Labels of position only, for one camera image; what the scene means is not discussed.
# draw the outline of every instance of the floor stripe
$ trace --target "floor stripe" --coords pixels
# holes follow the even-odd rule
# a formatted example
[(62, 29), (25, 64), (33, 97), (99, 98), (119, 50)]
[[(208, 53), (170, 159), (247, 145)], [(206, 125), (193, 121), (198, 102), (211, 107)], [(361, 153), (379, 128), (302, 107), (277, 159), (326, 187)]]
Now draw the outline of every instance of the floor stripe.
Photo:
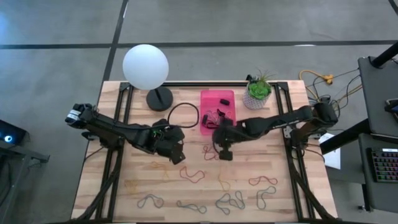
[(0, 49), (107, 49), (112, 44), (4, 44)]
[(336, 41), (264, 41), (264, 42), (168, 42), (168, 43), (126, 43), (118, 48), (130, 48), (139, 44), (156, 47), (281, 47), (281, 46), (338, 46), (338, 45), (392, 45), (398, 40), (336, 40)]
[(117, 44), (119, 42), (120, 33), (122, 31), (123, 20), (127, 10), (128, 3), (129, 0), (123, 0), (122, 7), (120, 8), (118, 24), (116, 25), (116, 29), (114, 31), (112, 46), (111, 50), (109, 51), (108, 60), (106, 61), (106, 66), (105, 66), (104, 75), (102, 77), (102, 81), (108, 81), (111, 76), (114, 56), (116, 54)]
[[(120, 31), (115, 33), (119, 39)], [(0, 49), (116, 49), (131, 48), (139, 44), (151, 44), (156, 47), (311, 47), (345, 45), (392, 45), (398, 40), (333, 40), (333, 41), (260, 41), (260, 42), (164, 42), (164, 43), (112, 43), (112, 44), (21, 44), (0, 45)]]
[(396, 4), (396, 2), (394, 0), (388, 0), (391, 7), (393, 8), (393, 10), (396, 12), (397, 16), (398, 16), (398, 6)]

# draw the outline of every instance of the potted plant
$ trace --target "potted plant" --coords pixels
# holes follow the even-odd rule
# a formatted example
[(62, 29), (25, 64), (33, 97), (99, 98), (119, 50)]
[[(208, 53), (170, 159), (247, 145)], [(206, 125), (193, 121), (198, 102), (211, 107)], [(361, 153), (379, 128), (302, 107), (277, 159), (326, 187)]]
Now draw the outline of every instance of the potted plant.
[(271, 75), (260, 74), (249, 80), (243, 95), (244, 105), (251, 110), (259, 110), (264, 107), (271, 94), (271, 86), (267, 83)]

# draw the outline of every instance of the white pot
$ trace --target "white pot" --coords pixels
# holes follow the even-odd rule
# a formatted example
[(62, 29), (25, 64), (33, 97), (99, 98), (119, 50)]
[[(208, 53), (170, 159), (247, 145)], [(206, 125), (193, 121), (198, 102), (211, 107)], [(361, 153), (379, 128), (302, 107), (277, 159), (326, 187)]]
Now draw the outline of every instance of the white pot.
[(249, 108), (250, 110), (259, 110), (259, 109), (264, 107), (264, 105), (267, 102), (267, 100), (268, 100), (269, 96), (271, 95), (271, 93), (268, 94), (268, 96), (266, 96), (264, 99), (259, 100), (259, 99), (255, 98), (255, 97), (252, 97), (250, 95), (250, 93), (249, 93), (249, 84), (250, 83), (248, 83), (248, 85), (246, 86), (246, 91), (244, 92), (244, 95), (243, 95), (243, 104), (247, 108)]

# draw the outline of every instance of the lamp base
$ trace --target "lamp base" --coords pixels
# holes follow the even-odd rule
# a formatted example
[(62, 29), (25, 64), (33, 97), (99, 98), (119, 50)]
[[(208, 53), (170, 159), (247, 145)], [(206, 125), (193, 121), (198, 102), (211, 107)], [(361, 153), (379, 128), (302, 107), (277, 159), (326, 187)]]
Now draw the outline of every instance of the lamp base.
[(147, 104), (151, 110), (165, 111), (173, 104), (173, 94), (168, 88), (160, 86), (148, 92)]

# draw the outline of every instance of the red rubber band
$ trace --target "red rubber band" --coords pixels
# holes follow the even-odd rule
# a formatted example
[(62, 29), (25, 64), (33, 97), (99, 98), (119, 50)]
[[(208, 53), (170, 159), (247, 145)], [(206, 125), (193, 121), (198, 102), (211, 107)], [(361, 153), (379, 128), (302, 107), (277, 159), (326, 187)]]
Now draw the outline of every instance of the red rubber band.
[(210, 146), (210, 147), (208, 147), (208, 146), (203, 146), (203, 150), (205, 151), (205, 155), (203, 156), (203, 158), (204, 158), (206, 161), (209, 161), (209, 160), (212, 160), (212, 159), (214, 159), (214, 160), (219, 160), (219, 157), (217, 156), (217, 153), (216, 153), (215, 151), (213, 151), (213, 157), (211, 157), (211, 158), (207, 158), (207, 157), (206, 157), (206, 155), (207, 155), (208, 153), (210, 153), (210, 151), (211, 151), (212, 148), (213, 148), (213, 146)]
[[(257, 184), (260, 184), (261, 178), (265, 178), (265, 179), (266, 179), (270, 184), (272, 184), (272, 185), (278, 184), (278, 180), (277, 180), (276, 178), (268, 178), (268, 177), (266, 177), (266, 176), (259, 176), (259, 177), (256, 177), (256, 178), (250, 178), (250, 179), (249, 179), (249, 184), (250, 184), (251, 186), (256, 186)], [(252, 184), (252, 183), (251, 183), (252, 180), (258, 180), (258, 181), (257, 181), (257, 183)]]
[[(184, 169), (185, 169), (185, 174), (187, 175), (187, 177), (183, 177), (182, 174), (181, 174), (181, 171), (184, 170)], [(190, 178), (196, 176), (198, 173), (202, 173), (202, 174), (203, 174), (203, 177), (199, 178), (197, 181), (193, 181), (193, 180), (190, 179)], [(187, 167), (185, 166), (185, 167), (183, 167), (182, 169), (180, 169), (180, 177), (181, 177), (181, 178), (184, 178), (184, 179), (187, 179), (187, 180), (189, 180), (190, 182), (192, 182), (192, 183), (195, 184), (195, 183), (199, 182), (199, 180), (202, 180), (203, 178), (205, 178), (205, 173), (204, 173), (202, 170), (199, 170), (198, 172), (196, 172), (195, 174), (193, 174), (192, 176), (190, 176), (190, 175), (188, 175)]]

